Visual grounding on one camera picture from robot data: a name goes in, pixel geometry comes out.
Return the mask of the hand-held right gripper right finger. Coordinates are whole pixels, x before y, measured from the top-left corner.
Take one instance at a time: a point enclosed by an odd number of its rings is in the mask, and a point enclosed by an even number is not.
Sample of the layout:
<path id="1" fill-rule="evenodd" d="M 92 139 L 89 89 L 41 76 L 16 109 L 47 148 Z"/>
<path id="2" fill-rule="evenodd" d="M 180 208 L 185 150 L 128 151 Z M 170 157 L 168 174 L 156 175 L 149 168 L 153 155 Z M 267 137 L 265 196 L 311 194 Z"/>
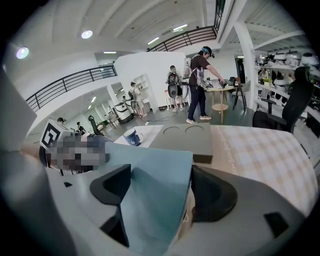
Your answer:
<path id="1" fill-rule="evenodd" d="M 305 217 L 268 185 L 208 167 L 193 166 L 191 229 L 177 256 L 273 256 Z"/>

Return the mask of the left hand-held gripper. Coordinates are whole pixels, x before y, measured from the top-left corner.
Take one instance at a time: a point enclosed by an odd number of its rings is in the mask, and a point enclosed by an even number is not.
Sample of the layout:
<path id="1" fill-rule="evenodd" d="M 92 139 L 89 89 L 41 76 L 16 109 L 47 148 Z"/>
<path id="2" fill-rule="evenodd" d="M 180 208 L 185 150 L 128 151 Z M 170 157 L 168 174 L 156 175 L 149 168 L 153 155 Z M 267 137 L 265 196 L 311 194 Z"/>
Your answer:
<path id="1" fill-rule="evenodd" d="M 105 136 L 66 128 L 52 119 L 48 120 L 40 138 L 39 159 L 48 168 L 77 173 L 90 172 L 110 160 Z"/>

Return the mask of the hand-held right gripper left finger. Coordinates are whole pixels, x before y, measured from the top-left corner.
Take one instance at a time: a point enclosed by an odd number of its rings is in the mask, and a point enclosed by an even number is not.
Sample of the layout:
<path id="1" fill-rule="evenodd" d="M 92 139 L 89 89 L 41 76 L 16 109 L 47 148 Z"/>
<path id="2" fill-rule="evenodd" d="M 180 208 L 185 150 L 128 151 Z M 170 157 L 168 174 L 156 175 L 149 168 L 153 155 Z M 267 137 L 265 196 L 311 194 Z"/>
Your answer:
<path id="1" fill-rule="evenodd" d="M 130 256 L 121 203 L 131 184 L 131 166 L 116 165 L 61 176 L 46 170 L 56 208 L 77 256 Z"/>

